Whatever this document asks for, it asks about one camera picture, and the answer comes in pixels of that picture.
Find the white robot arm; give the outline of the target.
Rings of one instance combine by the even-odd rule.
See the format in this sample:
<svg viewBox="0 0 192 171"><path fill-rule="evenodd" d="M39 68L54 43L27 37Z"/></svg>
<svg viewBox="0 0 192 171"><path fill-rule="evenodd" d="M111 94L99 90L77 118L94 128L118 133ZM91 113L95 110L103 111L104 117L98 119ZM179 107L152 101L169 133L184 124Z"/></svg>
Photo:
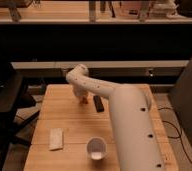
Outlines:
<svg viewBox="0 0 192 171"><path fill-rule="evenodd" d="M166 171L150 117L151 100L136 85L89 77L79 64L66 74L77 98L88 92L108 100L120 171Z"/></svg>

